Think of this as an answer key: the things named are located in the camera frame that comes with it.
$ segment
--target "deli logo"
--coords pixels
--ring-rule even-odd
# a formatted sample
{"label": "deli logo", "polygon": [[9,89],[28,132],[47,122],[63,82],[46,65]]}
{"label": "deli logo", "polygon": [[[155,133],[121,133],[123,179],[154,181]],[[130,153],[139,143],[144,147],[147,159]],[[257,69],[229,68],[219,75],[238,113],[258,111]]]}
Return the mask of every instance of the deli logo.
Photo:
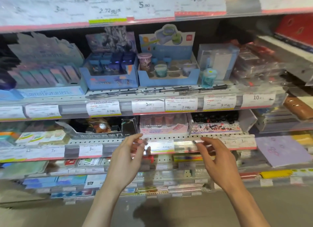
{"label": "deli logo", "polygon": [[186,37],[186,41],[192,41],[193,39],[193,35],[192,34],[188,34]]}

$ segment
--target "gray floor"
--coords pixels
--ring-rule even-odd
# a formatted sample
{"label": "gray floor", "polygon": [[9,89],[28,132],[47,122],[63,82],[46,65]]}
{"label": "gray floor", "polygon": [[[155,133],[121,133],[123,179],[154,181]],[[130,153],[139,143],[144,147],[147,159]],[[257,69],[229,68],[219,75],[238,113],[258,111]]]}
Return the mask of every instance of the gray floor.
{"label": "gray floor", "polygon": [[[249,189],[272,227],[312,227],[313,187],[271,187]],[[81,226],[91,202],[32,209],[0,209],[0,226]],[[236,227],[235,212],[223,192],[194,197],[120,199],[114,227]]]}

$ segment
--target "purple notebook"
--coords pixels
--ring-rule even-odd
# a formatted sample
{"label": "purple notebook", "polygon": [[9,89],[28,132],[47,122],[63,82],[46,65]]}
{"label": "purple notebook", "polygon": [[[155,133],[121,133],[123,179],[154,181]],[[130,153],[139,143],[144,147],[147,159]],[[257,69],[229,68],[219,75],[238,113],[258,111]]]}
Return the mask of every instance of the purple notebook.
{"label": "purple notebook", "polygon": [[258,137],[255,140],[272,167],[312,160],[311,155],[291,136]]}

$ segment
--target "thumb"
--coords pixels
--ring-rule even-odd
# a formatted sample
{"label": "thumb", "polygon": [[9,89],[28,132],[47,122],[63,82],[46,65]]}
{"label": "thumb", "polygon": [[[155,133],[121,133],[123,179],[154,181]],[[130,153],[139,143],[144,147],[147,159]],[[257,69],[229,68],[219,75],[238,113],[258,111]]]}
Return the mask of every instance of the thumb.
{"label": "thumb", "polygon": [[145,151],[145,144],[142,143],[137,147],[137,152],[136,152],[135,157],[133,158],[133,160],[131,162],[131,166],[133,169],[139,170],[140,165],[141,165],[141,159],[142,159],[144,151]]}
{"label": "thumb", "polygon": [[208,166],[209,168],[213,168],[215,163],[211,159],[207,148],[203,145],[203,143],[197,143],[196,146],[197,146],[197,149],[203,158],[203,162],[204,162],[205,166]]}

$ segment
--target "person's left hand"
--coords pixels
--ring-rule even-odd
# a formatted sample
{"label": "person's left hand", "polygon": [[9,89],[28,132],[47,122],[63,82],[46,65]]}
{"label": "person's left hand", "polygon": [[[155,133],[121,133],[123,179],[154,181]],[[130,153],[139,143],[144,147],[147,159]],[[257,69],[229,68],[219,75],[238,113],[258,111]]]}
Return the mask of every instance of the person's left hand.
{"label": "person's left hand", "polygon": [[112,154],[108,173],[103,186],[110,186],[119,193],[130,184],[140,168],[145,140],[139,139],[143,134],[135,134],[126,137]]}

